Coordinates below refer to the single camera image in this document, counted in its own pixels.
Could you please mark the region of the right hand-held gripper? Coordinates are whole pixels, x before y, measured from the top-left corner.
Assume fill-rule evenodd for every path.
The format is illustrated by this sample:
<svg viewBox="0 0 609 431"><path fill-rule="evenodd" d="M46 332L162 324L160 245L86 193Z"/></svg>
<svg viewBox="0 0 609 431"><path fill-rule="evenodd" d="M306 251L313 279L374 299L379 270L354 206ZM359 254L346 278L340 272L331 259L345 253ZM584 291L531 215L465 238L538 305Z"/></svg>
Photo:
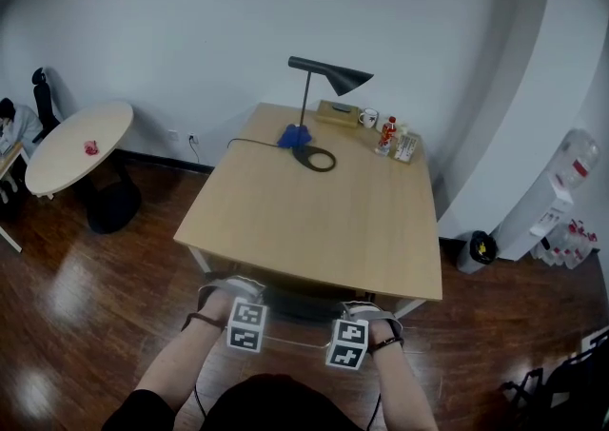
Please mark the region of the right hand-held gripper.
<svg viewBox="0 0 609 431"><path fill-rule="evenodd" d="M332 338L325 356L327 366L358 370L366 354L393 343L403 345L403 326L393 313L370 302L343 302L341 308L341 317L332 325ZM395 337L370 346L369 323L375 320L388 320Z"/></svg>

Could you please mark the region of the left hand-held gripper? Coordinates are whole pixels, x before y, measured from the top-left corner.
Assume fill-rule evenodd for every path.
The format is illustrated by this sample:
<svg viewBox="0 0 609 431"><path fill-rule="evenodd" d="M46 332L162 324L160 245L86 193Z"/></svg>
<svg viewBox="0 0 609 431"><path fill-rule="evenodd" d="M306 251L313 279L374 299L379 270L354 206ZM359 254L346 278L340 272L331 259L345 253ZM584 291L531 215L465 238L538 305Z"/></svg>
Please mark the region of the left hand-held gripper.
<svg viewBox="0 0 609 431"><path fill-rule="evenodd" d="M199 289L198 309L215 289L234 297L225 323L226 345L246 352L260 352L267 316L267 307L263 305L265 286L241 276L216 279Z"/></svg>

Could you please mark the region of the black chair with chrome frame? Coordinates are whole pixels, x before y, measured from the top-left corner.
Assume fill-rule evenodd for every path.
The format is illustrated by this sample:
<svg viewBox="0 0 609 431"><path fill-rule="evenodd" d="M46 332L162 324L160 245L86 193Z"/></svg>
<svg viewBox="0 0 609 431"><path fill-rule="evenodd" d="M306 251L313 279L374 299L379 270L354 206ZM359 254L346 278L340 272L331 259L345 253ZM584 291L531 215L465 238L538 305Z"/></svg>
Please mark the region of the black chair with chrome frame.
<svg viewBox="0 0 609 431"><path fill-rule="evenodd" d="M330 340L332 338L333 322L339 319L342 314L341 303L333 304L329 301L316 298L295 296L280 289L268 288L266 286L263 293L263 305L267 307L266 320L270 315L277 315L296 323L329 323L331 325ZM202 315L200 313L201 309L197 307L197 311L190 314L187 318L189 320L195 318L201 319L222 330L225 329L225 326L221 323Z"/></svg>

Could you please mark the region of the person's left forearm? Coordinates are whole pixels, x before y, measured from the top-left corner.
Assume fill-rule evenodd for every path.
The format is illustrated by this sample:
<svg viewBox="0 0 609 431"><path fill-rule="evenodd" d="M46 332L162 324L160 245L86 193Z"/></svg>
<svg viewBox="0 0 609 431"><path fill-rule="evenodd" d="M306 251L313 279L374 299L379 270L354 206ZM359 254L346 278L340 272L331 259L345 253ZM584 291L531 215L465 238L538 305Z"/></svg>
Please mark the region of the person's left forearm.
<svg viewBox="0 0 609 431"><path fill-rule="evenodd" d="M179 411L221 335L219 327L195 318L157 355L135 389L151 391Z"/></svg>

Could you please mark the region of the person's right forearm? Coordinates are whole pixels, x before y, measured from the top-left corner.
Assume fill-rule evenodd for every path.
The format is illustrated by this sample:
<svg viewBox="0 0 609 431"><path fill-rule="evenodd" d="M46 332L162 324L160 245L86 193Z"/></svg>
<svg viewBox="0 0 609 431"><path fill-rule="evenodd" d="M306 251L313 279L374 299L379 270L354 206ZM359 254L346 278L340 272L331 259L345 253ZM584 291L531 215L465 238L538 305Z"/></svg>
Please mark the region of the person's right forearm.
<svg viewBox="0 0 609 431"><path fill-rule="evenodd" d="M431 406L398 343L372 355L381 390L383 418L388 431L439 431Z"/></svg>

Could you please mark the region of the person's left hand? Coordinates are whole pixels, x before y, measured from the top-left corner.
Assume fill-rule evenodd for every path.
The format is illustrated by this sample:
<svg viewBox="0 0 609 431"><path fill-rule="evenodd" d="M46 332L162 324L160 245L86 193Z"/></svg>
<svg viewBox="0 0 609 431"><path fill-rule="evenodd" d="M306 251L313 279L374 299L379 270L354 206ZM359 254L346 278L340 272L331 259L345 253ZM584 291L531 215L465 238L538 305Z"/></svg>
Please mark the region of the person's left hand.
<svg viewBox="0 0 609 431"><path fill-rule="evenodd" d="M213 321L225 325L229 319L234 296L221 288L216 288L206 299L200 313Z"/></svg>

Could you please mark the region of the person's right hand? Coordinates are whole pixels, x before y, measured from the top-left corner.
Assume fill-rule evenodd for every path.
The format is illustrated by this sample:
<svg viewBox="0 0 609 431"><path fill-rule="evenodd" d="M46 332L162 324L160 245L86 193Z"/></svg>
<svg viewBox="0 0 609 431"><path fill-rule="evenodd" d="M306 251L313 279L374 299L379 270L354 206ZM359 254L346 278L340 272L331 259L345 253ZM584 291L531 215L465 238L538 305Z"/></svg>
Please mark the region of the person's right hand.
<svg viewBox="0 0 609 431"><path fill-rule="evenodd" d="M393 326L388 320L375 320L369 323L369 345L374 346L395 337Z"/></svg>

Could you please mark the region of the person's black clothing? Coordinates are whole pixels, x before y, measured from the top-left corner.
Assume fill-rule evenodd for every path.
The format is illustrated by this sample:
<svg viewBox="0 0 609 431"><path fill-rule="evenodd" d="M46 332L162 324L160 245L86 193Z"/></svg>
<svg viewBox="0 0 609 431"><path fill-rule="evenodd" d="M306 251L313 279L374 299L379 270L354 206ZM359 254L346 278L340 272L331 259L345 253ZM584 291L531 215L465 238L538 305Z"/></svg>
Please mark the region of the person's black clothing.
<svg viewBox="0 0 609 431"><path fill-rule="evenodd" d="M177 413L157 394L133 391L102 431L173 431ZM287 375L260 374L229 388L198 431L363 431L324 394Z"/></svg>

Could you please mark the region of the square wooden white-legged table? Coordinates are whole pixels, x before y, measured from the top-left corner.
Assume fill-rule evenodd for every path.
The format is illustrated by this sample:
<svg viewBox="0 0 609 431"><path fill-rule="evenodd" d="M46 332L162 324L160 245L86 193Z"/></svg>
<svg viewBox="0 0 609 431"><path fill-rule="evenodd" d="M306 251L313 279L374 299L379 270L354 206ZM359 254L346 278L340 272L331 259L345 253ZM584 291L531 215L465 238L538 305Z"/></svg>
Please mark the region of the square wooden white-legged table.
<svg viewBox="0 0 609 431"><path fill-rule="evenodd" d="M213 169L175 240L215 256L398 299L397 316L442 299L437 218L424 151L382 157L373 129L304 121L336 157L321 173L276 143L295 108L260 104Z"/></svg>

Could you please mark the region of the grey bin with black bag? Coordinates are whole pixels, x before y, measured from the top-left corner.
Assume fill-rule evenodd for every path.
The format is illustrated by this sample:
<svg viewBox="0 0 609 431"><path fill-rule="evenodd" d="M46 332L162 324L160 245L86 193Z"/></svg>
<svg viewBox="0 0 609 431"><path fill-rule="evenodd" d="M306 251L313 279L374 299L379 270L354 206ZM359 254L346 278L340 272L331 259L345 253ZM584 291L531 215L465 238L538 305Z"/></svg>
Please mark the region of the grey bin with black bag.
<svg viewBox="0 0 609 431"><path fill-rule="evenodd" d="M484 231L476 230L459 253L457 269L472 274L493 263L497 257L495 239Z"/></svg>

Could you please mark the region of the blue cloth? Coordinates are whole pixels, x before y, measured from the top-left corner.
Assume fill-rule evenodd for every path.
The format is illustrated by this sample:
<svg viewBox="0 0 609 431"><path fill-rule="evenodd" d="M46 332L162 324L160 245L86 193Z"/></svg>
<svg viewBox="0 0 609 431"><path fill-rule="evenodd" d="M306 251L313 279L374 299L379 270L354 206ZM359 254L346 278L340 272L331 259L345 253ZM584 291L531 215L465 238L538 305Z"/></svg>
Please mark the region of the blue cloth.
<svg viewBox="0 0 609 431"><path fill-rule="evenodd" d="M311 140L312 136L307 126L289 124L277 141L277 146L280 148L300 147L308 144Z"/></svg>

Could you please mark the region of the red label drink bottle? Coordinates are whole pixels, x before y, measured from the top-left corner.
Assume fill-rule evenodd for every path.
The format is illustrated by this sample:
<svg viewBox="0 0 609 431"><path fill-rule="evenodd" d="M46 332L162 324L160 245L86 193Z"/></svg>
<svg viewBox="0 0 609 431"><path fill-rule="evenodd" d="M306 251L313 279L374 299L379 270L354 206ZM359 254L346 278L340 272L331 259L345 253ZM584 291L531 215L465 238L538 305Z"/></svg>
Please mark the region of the red label drink bottle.
<svg viewBox="0 0 609 431"><path fill-rule="evenodd" d="M391 140L396 132L396 118L389 116L384 122L379 142L375 152L381 156L387 156L390 150Z"/></svg>

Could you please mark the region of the white water dispenser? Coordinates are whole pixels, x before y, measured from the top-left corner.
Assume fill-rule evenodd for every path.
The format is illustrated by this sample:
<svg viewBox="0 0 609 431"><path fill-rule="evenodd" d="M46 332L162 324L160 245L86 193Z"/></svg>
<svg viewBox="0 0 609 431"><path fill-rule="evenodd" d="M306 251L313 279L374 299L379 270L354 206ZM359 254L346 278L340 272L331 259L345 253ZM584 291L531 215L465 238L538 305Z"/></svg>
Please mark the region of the white water dispenser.
<svg viewBox="0 0 609 431"><path fill-rule="evenodd" d="M543 172L492 232L497 257L518 261L573 208L570 191L553 174Z"/></svg>

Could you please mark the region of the wooden tissue box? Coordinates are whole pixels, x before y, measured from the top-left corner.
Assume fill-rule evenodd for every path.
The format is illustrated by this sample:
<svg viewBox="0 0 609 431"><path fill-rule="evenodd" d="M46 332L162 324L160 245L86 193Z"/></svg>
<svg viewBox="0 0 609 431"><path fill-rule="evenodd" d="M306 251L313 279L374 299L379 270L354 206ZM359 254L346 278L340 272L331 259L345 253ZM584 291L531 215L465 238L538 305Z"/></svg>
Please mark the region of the wooden tissue box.
<svg viewBox="0 0 609 431"><path fill-rule="evenodd" d="M340 127L356 128L359 124L360 109L355 106L322 100L315 114L320 123Z"/></svg>

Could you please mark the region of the group of red-capped water bottles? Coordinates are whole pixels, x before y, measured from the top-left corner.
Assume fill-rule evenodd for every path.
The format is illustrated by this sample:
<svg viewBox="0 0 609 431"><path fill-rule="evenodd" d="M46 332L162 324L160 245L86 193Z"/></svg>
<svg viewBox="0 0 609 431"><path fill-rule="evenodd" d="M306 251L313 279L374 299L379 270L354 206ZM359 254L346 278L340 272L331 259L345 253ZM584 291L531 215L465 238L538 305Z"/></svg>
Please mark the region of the group of red-capped water bottles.
<svg viewBox="0 0 609 431"><path fill-rule="evenodd" d="M573 270L597 248L597 244L595 232L588 231L582 221L571 220L556 225L529 254L548 266L564 266Z"/></svg>

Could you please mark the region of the round wooden black-base table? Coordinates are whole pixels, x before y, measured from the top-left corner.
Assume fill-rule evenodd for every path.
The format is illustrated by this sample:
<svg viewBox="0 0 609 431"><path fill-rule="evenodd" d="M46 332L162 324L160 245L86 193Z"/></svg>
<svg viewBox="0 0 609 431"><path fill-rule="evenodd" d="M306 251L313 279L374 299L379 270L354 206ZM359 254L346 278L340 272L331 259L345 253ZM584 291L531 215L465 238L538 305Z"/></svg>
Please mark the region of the round wooden black-base table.
<svg viewBox="0 0 609 431"><path fill-rule="evenodd" d="M130 178L115 149L128 132L133 107L121 101L84 108L57 126L29 160L25 184L29 192L49 197L72 187L87 209L90 228L109 234L125 227L142 202L141 192ZM95 141L99 154L88 156L86 141ZM109 160L119 180L101 189L89 175Z"/></svg>

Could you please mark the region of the black desk lamp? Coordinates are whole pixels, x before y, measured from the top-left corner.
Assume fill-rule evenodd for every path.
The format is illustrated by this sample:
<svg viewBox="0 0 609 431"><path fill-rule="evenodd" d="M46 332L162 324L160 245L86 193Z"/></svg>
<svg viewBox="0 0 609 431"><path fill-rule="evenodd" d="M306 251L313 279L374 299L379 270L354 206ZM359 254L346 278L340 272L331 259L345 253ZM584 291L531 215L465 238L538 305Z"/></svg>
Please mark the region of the black desk lamp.
<svg viewBox="0 0 609 431"><path fill-rule="evenodd" d="M373 75L368 72L349 69L323 63L311 59L305 59L298 56L290 56L288 58L288 66L293 69L306 72L306 80L304 87L304 97L300 112L299 123L297 125L305 126L305 111L307 106L308 91L311 76L313 74L321 75L326 78L334 92L338 96L343 96L348 92L362 86L368 82ZM294 159L309 170L325 173L331 171L336 166L336 157L326 149L315 147L310 142L304 146L289 148ZM315 155L321 155L330 161L329 167L317 167L311 162L311 158Z"/></svg>

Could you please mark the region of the long white-legged work desk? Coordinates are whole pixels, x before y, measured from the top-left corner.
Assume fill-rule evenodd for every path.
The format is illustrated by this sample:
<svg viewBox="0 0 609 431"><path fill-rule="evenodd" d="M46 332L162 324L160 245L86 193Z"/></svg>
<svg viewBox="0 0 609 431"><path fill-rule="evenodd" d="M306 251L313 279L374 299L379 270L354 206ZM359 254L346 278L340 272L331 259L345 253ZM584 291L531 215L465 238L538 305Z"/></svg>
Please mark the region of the long white-legged work desk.
<svg viewBox="0 0 609 431"><path fill-rule="evenodd" d="M10 168L13 166L18 157L23 159L26 166L29 164L29 155L26 153L22 143L15 144L5 154L0 156L0 183L8 175ZM9 233L1 225L0 235L15 251L18 253L22 252L22 247L12 239Z"/></svg>

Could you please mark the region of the clear water jug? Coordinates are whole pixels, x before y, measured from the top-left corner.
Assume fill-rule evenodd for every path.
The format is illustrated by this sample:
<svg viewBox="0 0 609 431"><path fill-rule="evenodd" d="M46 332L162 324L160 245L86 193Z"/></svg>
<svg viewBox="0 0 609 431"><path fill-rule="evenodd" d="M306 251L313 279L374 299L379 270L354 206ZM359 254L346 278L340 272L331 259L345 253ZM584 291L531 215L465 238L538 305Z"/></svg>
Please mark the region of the clear water jug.
<svg viewBox="0 0 609 431"><path fill-rule="evenodd" d="M584 129L571 129L560 144L550 167L565 189L579 187L599 161L599 146Z"/></svg>

